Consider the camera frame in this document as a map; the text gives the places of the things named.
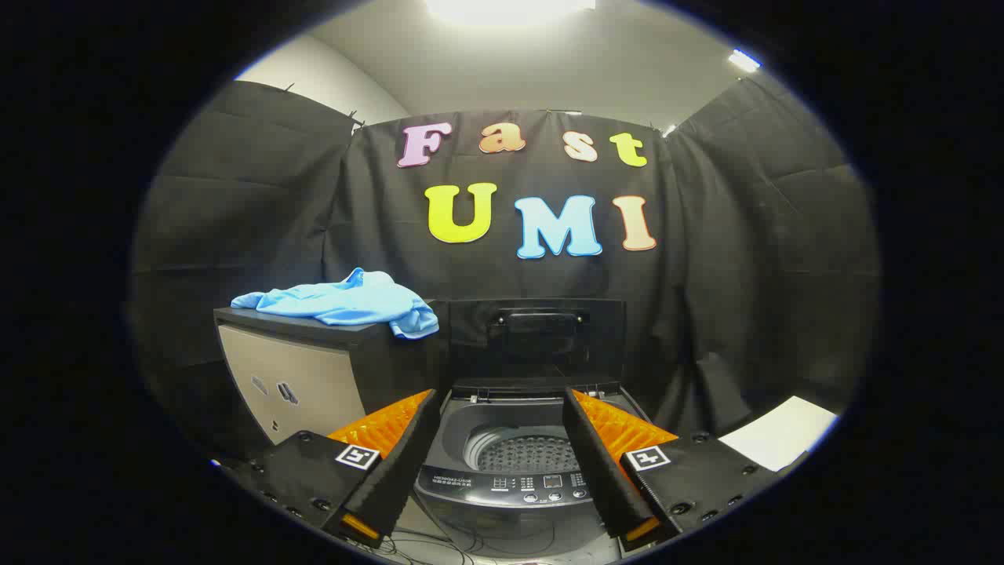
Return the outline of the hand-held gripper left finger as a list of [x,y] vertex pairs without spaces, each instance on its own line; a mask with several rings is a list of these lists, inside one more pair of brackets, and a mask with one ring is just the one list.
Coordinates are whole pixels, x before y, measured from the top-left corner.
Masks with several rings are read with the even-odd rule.
[[404,512],[439,426],[437,390],[424,390],[336,432],[294,432],[237,461],[235,482],[313,529],[376,549]]

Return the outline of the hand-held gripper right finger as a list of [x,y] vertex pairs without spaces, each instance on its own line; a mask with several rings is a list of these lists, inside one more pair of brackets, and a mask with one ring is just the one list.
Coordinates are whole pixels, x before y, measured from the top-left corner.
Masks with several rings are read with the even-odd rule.
[[768,465],[706,432],[674,434],[575,388],[562,422],[607,535],[634,551],[688,535],[765,493],[808,457]]

